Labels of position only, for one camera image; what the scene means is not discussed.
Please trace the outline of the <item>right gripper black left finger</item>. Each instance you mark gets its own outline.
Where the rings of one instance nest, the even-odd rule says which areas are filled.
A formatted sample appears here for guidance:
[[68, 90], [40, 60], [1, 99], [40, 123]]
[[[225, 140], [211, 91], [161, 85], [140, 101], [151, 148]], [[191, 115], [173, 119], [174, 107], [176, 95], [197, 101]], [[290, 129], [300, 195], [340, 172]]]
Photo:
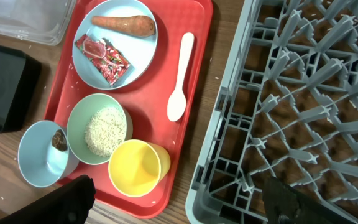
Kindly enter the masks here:
[[95, 202], [93, 179], [81, 175], [30, 205], [0, 218], [0, 224], [84, 224]]

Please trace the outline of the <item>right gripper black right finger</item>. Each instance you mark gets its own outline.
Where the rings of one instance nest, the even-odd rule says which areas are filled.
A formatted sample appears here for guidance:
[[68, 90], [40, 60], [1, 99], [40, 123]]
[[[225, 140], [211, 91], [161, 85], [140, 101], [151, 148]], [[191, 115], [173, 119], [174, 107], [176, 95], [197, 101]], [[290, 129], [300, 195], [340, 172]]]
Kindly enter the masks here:
[[331, 208], [318, 203], [276, 177], [269, 177], [262, 190], [269, 223], [355, 223]]

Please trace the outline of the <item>green bowl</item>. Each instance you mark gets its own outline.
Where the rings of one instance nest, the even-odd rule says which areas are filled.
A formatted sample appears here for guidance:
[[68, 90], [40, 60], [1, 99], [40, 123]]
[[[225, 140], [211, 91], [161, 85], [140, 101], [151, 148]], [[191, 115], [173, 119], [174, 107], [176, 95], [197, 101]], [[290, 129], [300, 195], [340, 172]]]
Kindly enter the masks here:
[[110, 156], [102, 157], [92, 153], [85, 143], [85, 127], [90, 118], [99, 110], [107, 107], [115, 107], [124, 113], [126, 119], [126, 137], [124, 141], [132, 138], [132, 118], [117, 100], [102, 93], [95, 93], [83, 98], [76, 104], [69, 116], [67, 139], [74, 155], [85, 164], [100, 165], [107, 162], [110, 158]]

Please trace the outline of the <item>red snack wrapper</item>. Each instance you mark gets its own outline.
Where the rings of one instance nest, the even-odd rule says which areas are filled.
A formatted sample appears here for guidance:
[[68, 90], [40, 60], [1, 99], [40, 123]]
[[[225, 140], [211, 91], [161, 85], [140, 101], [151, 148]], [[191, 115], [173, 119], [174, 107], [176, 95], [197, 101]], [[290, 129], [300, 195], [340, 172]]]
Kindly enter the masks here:
[[74, 42], [74, 45], [110, 86], [113, 86], [131, 66], [123, 54], [104, 39], [93, 40], [84, 34]]

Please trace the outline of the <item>orange carrot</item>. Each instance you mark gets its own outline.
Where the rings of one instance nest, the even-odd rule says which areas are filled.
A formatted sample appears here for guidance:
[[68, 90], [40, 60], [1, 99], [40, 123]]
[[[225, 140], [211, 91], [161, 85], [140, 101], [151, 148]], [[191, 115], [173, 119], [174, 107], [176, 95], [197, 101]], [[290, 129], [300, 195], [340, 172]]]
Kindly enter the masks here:
[[148, 16], [93, 16], [91, 23], [98, 27], [142, 38], [149, 37], [157, 32], [155, 21]]

